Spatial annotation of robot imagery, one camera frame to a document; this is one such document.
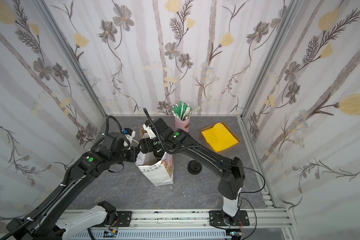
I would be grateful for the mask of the black cup lid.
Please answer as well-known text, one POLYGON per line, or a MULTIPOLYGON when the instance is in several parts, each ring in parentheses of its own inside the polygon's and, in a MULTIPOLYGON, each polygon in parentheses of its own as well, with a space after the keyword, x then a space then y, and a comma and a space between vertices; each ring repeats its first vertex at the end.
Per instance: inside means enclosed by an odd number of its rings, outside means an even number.
POLYGON ((163 158, 164 154, 165 154, 165 152, 162 152, 162 151, 160 151, 160 152, 154 152, 154 157, 155 157, 158 161, 160 161, 160 160, 163 158))

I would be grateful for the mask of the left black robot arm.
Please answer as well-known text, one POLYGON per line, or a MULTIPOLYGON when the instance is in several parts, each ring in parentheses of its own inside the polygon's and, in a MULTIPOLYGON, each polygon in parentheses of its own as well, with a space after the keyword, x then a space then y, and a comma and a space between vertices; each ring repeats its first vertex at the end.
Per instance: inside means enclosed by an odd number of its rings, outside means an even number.
POLYGON ((4 240, 61 240, 67 229, 56 225, 58 219, 75 198, 112 165, 135 162, 137 150, 127 136, 131 129, 111 132, 70 166, 59 186, 31 213, 22 219, 12 219, 4 240))

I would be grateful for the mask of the white cartoon paper gift bag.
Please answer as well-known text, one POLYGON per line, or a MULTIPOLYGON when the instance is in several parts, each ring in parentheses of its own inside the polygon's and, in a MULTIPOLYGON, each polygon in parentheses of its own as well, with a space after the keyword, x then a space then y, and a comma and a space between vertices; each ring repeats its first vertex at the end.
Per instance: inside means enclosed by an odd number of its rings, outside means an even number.
POLYGON ((155 157, 154 152, 139 153, 136 166, 156 187, 174 183, 174 160, 168 153, 164 153, 160 160, 155 157))

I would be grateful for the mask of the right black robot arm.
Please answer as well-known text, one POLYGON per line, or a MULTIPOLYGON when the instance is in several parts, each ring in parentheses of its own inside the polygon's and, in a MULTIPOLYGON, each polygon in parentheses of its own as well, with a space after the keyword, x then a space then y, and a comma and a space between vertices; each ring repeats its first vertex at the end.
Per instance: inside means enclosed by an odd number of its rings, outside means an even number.
POLYGON ((223 196, 222 218, 226 225, 233 225, 238 219, 239 193, 245 180, 242 161, 237 157, 230 159, 215 153, 198 143, 184 130, 172 130, 161 118, 154 121, 146 120, 143 129, 149 137, 140 140, 142 153, 158 150, 170 155, 180 153, 192 158, 220 177, 218 191, 223 196))

